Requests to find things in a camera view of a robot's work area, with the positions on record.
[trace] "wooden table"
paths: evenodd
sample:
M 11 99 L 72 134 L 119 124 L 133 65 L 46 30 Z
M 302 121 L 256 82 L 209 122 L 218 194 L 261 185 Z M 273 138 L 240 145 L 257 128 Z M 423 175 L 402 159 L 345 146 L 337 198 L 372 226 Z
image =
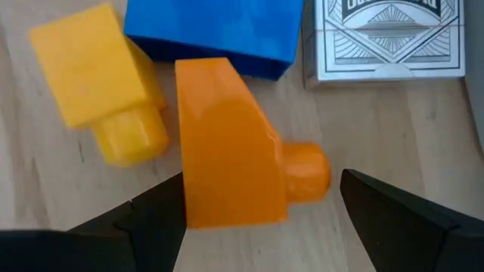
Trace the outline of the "wooden table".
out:
M 66 230 L 182 170 L 175 80 L 157 66 L 169 101 L 165 156 L 133 168 L 104 164 L 90 131 L 68 131 L 27 30 L 95 0 L 0 1 L 0 227 Z M 116 0 L 121 14 L 126 0 Z M 303 89 L 301 57 L 279 82 L 247 79 L 287 140 L 315 141 L 334 175 L 323 202 L 293 206 L 288 222 L 189 230 L 177 271 L 373 271 L 349 221 L 340 173 L 355 168 L 484 218 L 484 164 L 460 80 L 346 83 Z

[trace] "toy block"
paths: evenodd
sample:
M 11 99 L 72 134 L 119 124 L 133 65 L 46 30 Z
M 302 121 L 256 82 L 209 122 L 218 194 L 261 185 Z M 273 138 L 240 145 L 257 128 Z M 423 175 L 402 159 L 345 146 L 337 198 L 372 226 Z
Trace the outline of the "toy block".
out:
M 227 57 L 278 79 L 294 62 L 303 0 L 129 0 L 125 34 L 155 61 Z
M 280 222 L 289 202 L 326 194 L 320 147 L 284 143 L 227 58 L 177 60 L 175 71 L 189 228 Z
M 30 38 L 65 123 L 92 127 L 108 163 L 129 166 L 166 149 L 154 65 L 123 35 L 112 4 L 38 26 Z

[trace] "orange block stud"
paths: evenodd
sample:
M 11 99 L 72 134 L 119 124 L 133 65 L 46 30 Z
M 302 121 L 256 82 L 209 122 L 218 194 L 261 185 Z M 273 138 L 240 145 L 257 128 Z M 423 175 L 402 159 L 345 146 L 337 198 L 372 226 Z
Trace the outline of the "orange block stud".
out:
M 321 149 L 283 143 L 226 58 L 175 69 L 189 228 L 280 222 L 289 202 L 326 194 Z
M 108 163 L 130 166 L 166 149 L 154 65 L 123 35 L 112 4 L 38 26 L 30 38 L 64 121 L 92 127 Z

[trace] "playing card box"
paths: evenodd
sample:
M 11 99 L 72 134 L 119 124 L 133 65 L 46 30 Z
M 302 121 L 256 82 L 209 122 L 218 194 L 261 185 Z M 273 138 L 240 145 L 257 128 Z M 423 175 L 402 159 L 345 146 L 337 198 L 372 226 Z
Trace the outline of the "playing card box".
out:
M 306 87 L 465 75 L 464 0 L 306 0 Z

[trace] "wood grain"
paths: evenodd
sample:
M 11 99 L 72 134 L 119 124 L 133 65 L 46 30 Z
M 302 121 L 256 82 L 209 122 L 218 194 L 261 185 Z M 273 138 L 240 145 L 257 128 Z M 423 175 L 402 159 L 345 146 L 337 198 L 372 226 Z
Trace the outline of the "wood grain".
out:
M 26 32 L 100 1 L 0 2 L 0 227 L 66 230 L 181 171 L 175 77 L 157 64 L 169 102 L 168 153 L 129 169 L 104 164 L 90 131 L 68 131 Z M 114 1 L 118 12 L 126 0 Z M 484 219 L 484 163 L 460 80 L 341 83 L 307 91 L 301 56 L 278 82 L 244 78 L 286 140 L 314 141 L 334 182 L 288 222 L 188 231 L 177 271 L 374 271 L 338 190 L 355 168 Z

